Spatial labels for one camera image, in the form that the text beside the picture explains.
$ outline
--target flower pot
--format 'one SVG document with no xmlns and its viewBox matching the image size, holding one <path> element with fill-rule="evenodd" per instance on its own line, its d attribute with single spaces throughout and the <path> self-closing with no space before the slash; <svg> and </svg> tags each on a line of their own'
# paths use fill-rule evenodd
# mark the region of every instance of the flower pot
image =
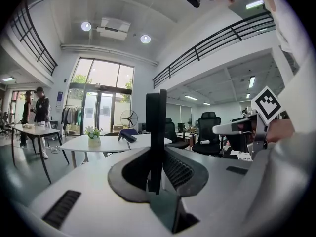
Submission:
<svg viewBox="0 0 316 237">
<path fill-rule="evenodd" d="M 90 148 L 97 148 L 97 147 L 100 147 L 100 146 L 101 146 L 100 137 L 99 137 L 99 138 L 96 138 L 96 139 L 91 139 L 91 138 L 89 138 L 88 145 L 89 145 Z"/>
</svg>

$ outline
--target human hand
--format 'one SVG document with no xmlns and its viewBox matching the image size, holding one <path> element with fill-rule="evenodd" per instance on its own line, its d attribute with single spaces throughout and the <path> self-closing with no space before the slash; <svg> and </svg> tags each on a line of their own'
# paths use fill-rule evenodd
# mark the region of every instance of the human hand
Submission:
<svg viewBox="0 0 316 237">
<path fill-rule="evenodd" d="M 238 124 L 238 128 L 242 131 L 244 124 Z M 254 140 L 256 135 L 257 121 L 251 122 L 252 134 L 249 137 L 250 141 Z M 270 122 L 269 129 L 266 136 L 266 141 L 278 142 L 281 139 L 289 138 L 295 132 L 294 127 L 290 119 L 275 119 Z"/>
</svg>

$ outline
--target ceiling light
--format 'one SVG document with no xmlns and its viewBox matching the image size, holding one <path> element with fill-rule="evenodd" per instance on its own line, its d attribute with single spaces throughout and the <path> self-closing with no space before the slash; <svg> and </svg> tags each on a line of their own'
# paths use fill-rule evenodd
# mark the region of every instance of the ceiling light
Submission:
<svg viewBox="0 0 316 237">
<path fill-rule="evenodd" d="M 148 35 L 142 35 L 140 41 L 144 44 L 148 44 L 152 39 Z"/>
<path fill-rule="evenodd" d="M 185 97 L 190 98 L 190 99 L 192 99 L 192 100 L 197 100 L 196 98 L 190 97 L 190 96 L 188 96 L 188 95 L 186 95 Z"/>
<path fill-rule="evenodd" d="M 250 78 L 250 83 L 249 83 L 249 88 L 252 88 L 254 83 L 255 83 L 256 78 L 255 77 L 251 77 Z"/>
<path fill-rule="evenodd" d="M 12 80 L 14 80 L 14 78 L 12 78 L 12 77 L 9 77 L 9 78 L 6 78 L 6 79 L 3 79 L 3 81 L 12 81 Z"/>
<path fill-rule="evenodd" d="M 83 22 L 81 24 L 81 29 L 83 29 L 85 32 L 89 32 L 91 30 L 91 24 L 89 22 Z"/>
<path fill-rule="evenodd" d="M 268 29 L 268 28 L 258 30 L 258 31 L 256 31 L 256 33 L 257 33 L 257 32 L 262 32 L 262 31 L 265 31 L 265 30 L 267 30 L 267 29 Z"/>
<path fill-rule="evenodd" d="M 258 7 L 258 6 L 260 6 L 260 5 L 264 4 L 264 3 L 265 2 L 263 0 L 252 2 L 252 3 L 246 5 L 246 9 L 251 9 L 251 8 Z"/>
</svg>

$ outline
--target white pants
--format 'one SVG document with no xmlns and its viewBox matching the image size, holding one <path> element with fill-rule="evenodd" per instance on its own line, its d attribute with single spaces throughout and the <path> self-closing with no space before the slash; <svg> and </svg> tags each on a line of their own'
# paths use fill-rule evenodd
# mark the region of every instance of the white pants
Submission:
<svg viewBox="0 0 316 237">
<path fill-rule="evenodd" d="M 36 126 L 40 126 L 40 127 L 46 127 L 46 128 L 51 128 L 50 122 L 38 122 L 35 123 Z M 41 151 L 43 152 L 43 156 L 46 156 L 46 147 L 45 147 L 45 137 L 41 137 L 41 139 L 39 140 L 40 142 L 40 147 L 41 147 Z M 35 143 L 35 149 L 36 152 L 40 152 L 38 143 Z"/>
</svg>

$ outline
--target clothing rack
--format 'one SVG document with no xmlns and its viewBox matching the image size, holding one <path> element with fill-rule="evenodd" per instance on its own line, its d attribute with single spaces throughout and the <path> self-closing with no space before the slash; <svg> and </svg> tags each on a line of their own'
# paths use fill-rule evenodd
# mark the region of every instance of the clothing rack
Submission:
<svg viewBox="0 0 316 237">
<path fill-rule="evenodd" d="M 66 108 L 81 108 L 81 123 L 79 125 L 79 129 L 80 129 L 80 135 L 83 135 L 83 106 L 82 105 L 65 105 L 63 108 L 63 111 Z M 67 137 L 68 134 L 66 132 L 66 129 L 63 129 L 63 130 L 64 130 L 64 136 Z"/>
</svg>

